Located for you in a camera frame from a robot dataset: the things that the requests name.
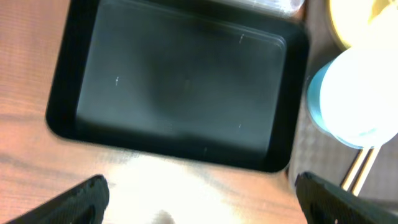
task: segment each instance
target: wooden chopstick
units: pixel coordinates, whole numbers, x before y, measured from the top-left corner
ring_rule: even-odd
[[[365,160],[366,155],[368,154],[368,151],[369,151],[368,148],[366,148],[366,149],[364,148],[364,149],[360,150],[359,154],[356,156],[354,163],[349,168],[348,174],[347,174],[346,178],[344,179],[343,184],[341,185],[341,188],[343,190],[348,191],[349,187],[353,183],[353,180],[354,180],[356,174],[359,171],[359,168],[361,168],[362,163]]]
[[[349,187],[353,183],[353,180],[356,176],[356,174],[359,171],[359,168],[363,165],[363,168],[361,169],[361,172],[359,173],[359,177],[357,178],[354,187],[351,191],[351,193],[355,196],[358,196],[363,184],[365,183],[366,178],[368,177],[368,174],[374,164],[374,161],[376,160],[377,155],[379,154],[381,147],[375,147],[374,149],[364,148],[362,149],[359,153],[358,156],[356,157],[355,161],[353,162],[352,166],[349,168],[348,174],[345,177],[341,188],[345,191],[348,191]],[[370,155],[364,162],[368,152],[370,151]]]
[[[368,156],[368,159],[366,159],[365,165],[362,168],[361,173],[359,174],[359,177],[354,184],[353,190],[351,191],[353,195],[355,196],[359,195],[359,192],[361,191],[362,186],[365,183],[365,180],[368,177],[369,172],[371,171],[374,161],[376,160],[376,157],[379,154],[380,148],[381,147],[375,147],[374,149],[371,150],[370,155]]]

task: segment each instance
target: paper cup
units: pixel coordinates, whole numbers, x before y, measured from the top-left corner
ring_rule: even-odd
[[[398,133],[397,53],[352,47],[319,70],[307,90],[314,123],[355,149],[392,139]]]

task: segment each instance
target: yellow bowl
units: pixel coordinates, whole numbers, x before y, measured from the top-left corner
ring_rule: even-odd
[[[386,43],[386,37],[394,41],[391,35],[398,37],[398,7],[393,0],[329,0],[328,11],[342,49],[363,43]]]

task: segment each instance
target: table surface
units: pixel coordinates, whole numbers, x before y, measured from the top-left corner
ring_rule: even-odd
[[[0,223],[95,174],[104,223],[305,223],[283,172],[188,162],[60,139],[45,123],[67,0],[0,7]]]

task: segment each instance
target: gray mat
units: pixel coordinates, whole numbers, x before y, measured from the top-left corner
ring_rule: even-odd
[[[312,46],[307,68],[307,82],[317,70],[341,52],[329,31],[325,2],[324,0],[308,1],[306,23]],[[359,197],[377,201],[387,207],[398,204],[397,148],[397,136],[382,147]],[[291,186],[294,186],[296,176],[304,171],[314,172],[340,185],[356,154],[357,150],[348,148],[318,130],[309,117],[303,96],[289,167]]]

